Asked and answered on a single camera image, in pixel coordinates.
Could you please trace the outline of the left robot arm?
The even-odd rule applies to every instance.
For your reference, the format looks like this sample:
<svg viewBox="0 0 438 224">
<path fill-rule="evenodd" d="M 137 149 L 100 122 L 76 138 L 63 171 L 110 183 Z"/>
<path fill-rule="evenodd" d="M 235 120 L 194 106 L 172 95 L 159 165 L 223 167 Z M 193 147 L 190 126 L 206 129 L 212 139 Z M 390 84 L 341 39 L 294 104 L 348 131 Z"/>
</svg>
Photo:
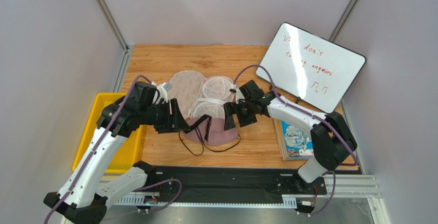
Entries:
<svg viewBox="0 0 438 224">
<path fill-rule="evenodd" d="M 164 99 L 152 83 L 133 83 L 102 110 L 90 144 L 67 182 L 46 194 L 43 202 L 50 214 L 59 213 L 73 223 L 100 223 L 107 210 L 130 192 L 161 186 L 156 168 L 144 161 L 105 185 L 99 183 L 115 154 L 143 125 L 160 134 L 190 129 L 176 98 Z"/>
</svg>

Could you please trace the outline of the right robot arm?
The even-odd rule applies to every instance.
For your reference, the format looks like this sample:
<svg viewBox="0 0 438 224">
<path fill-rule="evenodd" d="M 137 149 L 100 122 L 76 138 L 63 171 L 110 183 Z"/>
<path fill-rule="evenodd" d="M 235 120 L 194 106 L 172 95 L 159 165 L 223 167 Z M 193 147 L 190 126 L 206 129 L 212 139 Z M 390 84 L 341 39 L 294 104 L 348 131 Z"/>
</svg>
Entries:
<svg viewBox="0 0 438 224">
<path fill-rule="evenodd" d="M 310 137 L 314 154 L 298 169 L 300 178 L 312 183 L 329 171 L 341 166 L 347 157 L 357 165 L 354 152 L 357 142 L 344 117 L 338 112 L 325 114 L 302 107 L 279 95 L 273 86 L 264 92 L 251 80 L 239 88 L 231 89 L 235 101 L 223 105 L 224 130 L 235 128 L 237 117 L 240 127 L 257 122 L 257 115 L 284 121 Z"/>
</svg>

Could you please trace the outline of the floral mesh laundry bag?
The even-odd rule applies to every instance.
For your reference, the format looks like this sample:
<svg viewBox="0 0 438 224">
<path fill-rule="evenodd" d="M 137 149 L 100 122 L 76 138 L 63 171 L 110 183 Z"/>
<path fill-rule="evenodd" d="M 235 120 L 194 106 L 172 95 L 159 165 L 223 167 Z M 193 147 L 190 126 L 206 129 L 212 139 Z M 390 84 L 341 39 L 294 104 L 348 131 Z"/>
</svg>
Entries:
<svg viewBox="0 0 438 224">
<path fill-rule="evenodd" d="M 230 91 L 232 87 L 234 84 L 229 77 L 206 78 L 194 70 L 180 71 L 164 84 L 167 97 L 177 99 L 180 112 L 186 120 L 202 115 L 223 119 L 223 105 L 234 99 L 234 94 Z"/>
</svg>

